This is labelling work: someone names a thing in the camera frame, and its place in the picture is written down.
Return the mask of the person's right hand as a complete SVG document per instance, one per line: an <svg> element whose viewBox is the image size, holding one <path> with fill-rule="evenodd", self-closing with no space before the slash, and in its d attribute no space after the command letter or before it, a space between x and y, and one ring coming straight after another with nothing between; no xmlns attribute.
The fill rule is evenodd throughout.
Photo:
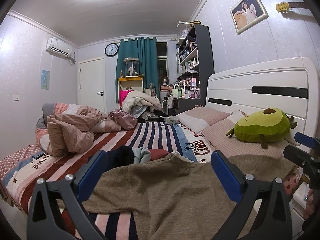
<svg viewBox="0 0 320 240"><path fill-rule="evenodd" d="M314 194L314 190L310 189L307 195L306 207L303 215L304 220L308 220L308 218L314 214L318 201L319 195Z"/></svg>

